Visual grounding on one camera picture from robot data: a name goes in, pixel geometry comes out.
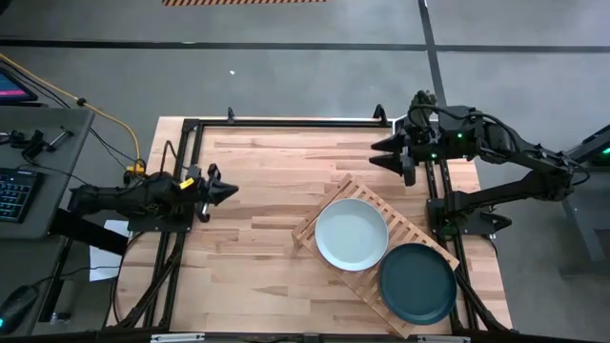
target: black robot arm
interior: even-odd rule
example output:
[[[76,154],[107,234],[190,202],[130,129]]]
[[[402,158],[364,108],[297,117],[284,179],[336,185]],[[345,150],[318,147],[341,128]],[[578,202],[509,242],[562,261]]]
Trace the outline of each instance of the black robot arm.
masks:
[[[185,181],[168,172],[157,172],[129,188],[84,185],[71,189],[68,210],[76,215],[112,210],[130,219],[148,216],[173,220],[185,213],[187,206],[200,202],[217,206],[238,190],[220,181],[216,164],[210,165],[207,180],[197,166],[190,166]]]
[[[430,120],[433,112],[438,114],[437,124]],[[511,162],[532,170],[510,184],[473,193],[447,193],[442,208],[446,219],[530,197],[560,201],[573,191],[573,174],[581,168],[563,152],[525,141],[492,115],[466,106],[437,107],[434,97],[423,91],[416,94],[408,115],[395,128],[391,137],[372,146],[391,154],[370,161],[401,174],[407,186],[415,184],[415,166],[425,161],[479,156],[489,163]]]

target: dark green plate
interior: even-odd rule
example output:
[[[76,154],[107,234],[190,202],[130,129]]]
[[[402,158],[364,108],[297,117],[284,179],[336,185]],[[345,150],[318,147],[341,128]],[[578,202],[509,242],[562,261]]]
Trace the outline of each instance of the dark green plate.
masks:
[[[456,277],[445,258],[423,244],[403,244],[379,266],[379,293],[398,318],[416,325],[442,320],[456,305]]]

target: ceramic plate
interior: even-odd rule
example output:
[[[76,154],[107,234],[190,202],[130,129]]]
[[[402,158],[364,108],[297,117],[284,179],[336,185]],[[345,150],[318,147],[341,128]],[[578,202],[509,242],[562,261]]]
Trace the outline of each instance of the ceramic plate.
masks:
[[[416,325],[442,320],[456,305],[458,286],[445,258],[423,244],[394,248],[379,266],[381,299],[398,318]]]
[[[324,258],[344,271],[371,268],[388,249],[388,226],[372,205],[341,199],[329,205],[315,224],[315,242]]]

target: gray floor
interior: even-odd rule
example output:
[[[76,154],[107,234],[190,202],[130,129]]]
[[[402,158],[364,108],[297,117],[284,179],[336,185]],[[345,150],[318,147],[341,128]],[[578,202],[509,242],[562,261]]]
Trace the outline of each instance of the gray floor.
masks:
[[[438,44],[610,44],[605,34],[610,5],[604,0],[429,0],[428,6]],[[189,9],[146,0],[19,0],[0,17],[0,29],[4,35],[48,39],[424,43],[416,0]],[[224,115],[232,106],[237,115],[369,117],[382,103],[397,117],[415,91],[433,87],[426,52],[0,51],[127,122],[144,156],[160,115]],[[608,54],[440,53],[438,59],[449,104],[490,112],[548,148],[569,148],[608,123]],[[94,126],[132,151],[122,129],[101,118]],[[479,161],[477,167],[482,187],[525,173]],[[121,180],[120,167],[93,140],[75,173],[102,185]],[[559,277],[559,267],[586,259],[560,206],[528,200],[499,211],[514,219],[513,227],[498,235],[498,249],[515,328],[608,341],[608,279]],[[99,328],[107,286],[84,287],[74,323],[53,330]]]

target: wooden tabletop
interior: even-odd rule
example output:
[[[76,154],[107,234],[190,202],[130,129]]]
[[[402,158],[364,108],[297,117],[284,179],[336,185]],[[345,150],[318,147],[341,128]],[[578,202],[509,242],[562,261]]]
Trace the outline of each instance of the wooden tabletop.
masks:
[[[166,140],[178,146],[183,119],[159,118],[149,172],[158,170]],[[400,176],[368,162],[378,154],[371,144],[389,134],[387,129],[206,128],[199,165],[205,170],[216,163],[222,180],[238,185],[239,192],[211,209],[209,223],[193,222],[172,331],[387,333],[385,322],[342,281],[306,249],[294,247],[291,230],[348,172],[430,234],[423,170],[406,188]],[[173,162],[168,156],[166,170]],[[479,189],[474,163],[451,161],[449,169],[455,190]],[[158,239],[159,234],[144,234],[125,258],[117,296],[121,316],[151,282]],[[464,248],[474,289],[511,327],[493,248],[474,236],[464,237]],[[157,320],[164,294],[162,289]],[[464,322],[462,298],[457,305]],[[449,321],[417,327],[414,333],[450,333]]]

